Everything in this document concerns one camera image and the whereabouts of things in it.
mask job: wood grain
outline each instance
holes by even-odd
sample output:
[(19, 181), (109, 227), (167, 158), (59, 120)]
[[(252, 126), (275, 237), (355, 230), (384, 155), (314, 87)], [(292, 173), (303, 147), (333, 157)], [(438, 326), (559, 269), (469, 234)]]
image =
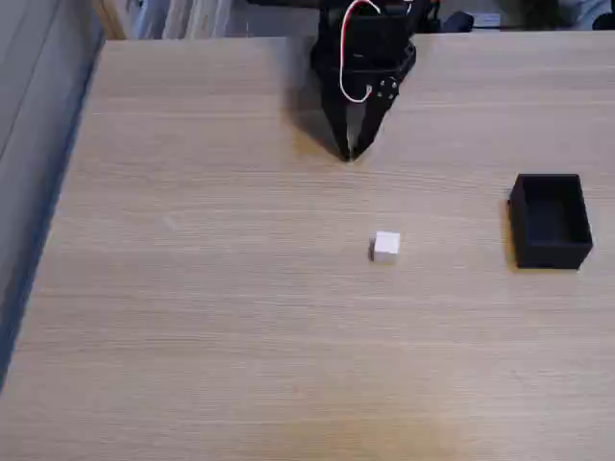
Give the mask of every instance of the wood grain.
[[(416, 42), (353, 164), (306, 42), (107, 45), (1, 459), (613, 459), (615, 35)], [(513, 269), (520, 172), (581, 174), (578, 273)]]

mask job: black box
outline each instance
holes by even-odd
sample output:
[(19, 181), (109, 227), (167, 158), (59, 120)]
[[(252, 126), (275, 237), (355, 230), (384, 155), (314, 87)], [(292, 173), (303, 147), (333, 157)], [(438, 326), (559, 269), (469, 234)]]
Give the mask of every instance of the black box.
[(518, 267), (578, 269), (592, 249), (578, 175), (519, 175), (509, 206)]

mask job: open box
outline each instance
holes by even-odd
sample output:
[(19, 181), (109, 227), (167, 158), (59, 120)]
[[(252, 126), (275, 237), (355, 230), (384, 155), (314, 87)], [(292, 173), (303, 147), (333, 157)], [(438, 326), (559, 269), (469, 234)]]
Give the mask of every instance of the open box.
[(509, 206), (518, 267), (578, 269), (592, 249), (578, 175), (519, 175)]

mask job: cable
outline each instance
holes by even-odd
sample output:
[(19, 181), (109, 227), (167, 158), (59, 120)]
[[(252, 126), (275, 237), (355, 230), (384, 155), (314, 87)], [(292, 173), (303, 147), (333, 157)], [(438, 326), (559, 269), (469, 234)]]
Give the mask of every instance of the cable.
[(339, 89), (342, 91), (342, 94), (346, 97), (346, 99), (348, 99), (351, 103), (356, 103), (356, 104), (364, 103), (367, 100), (367, 98), (369, 98), (369, 95), (372, 94), (371, 85), (367, 85), (365, 87), (365, 90), (366, 90), (365, 96), (363, 96), (361, 99), (355, 99), (351, 97), (344, 89), (343, 75), (344, 75), (344, 46), (346, 42), (346, 23), (348, 21), (348, 18), (350, 17), (350, 13), (353, 11), (354, 7), (358, 5), (359, 3), (366, 3), (367, 5), (370, 5), (374, 10), (376, 10), (378, 14), (381, 13), (381, 9), (377, 5), (375, 5), (371, 0), (354, 0), (353, 3), (351, 3), (348, 6), (348, 9), (344, 13), (344, 18), (342, 19), (341, 38), (339, 41)]

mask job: floor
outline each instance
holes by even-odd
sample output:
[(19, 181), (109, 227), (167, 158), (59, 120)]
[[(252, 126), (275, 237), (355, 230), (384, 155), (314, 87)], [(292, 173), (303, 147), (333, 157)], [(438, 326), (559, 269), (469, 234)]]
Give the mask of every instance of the floor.
[[(475, 16), (477, 26), (514, 28), (524, 24), (520, 4), (520, 0), (442, 0), (440, 15), (446, 19), (453, 12), (463, 10)], [(560, 15), (574, 24), (573, 29), (589, 30), (596, 17), (610, 11), (610, 0), (559, 0), (559, 8)], [(314, 34), (317, 24), (315, 10), (263, 7), (235, 0), (227, 35), (307, 36)]]

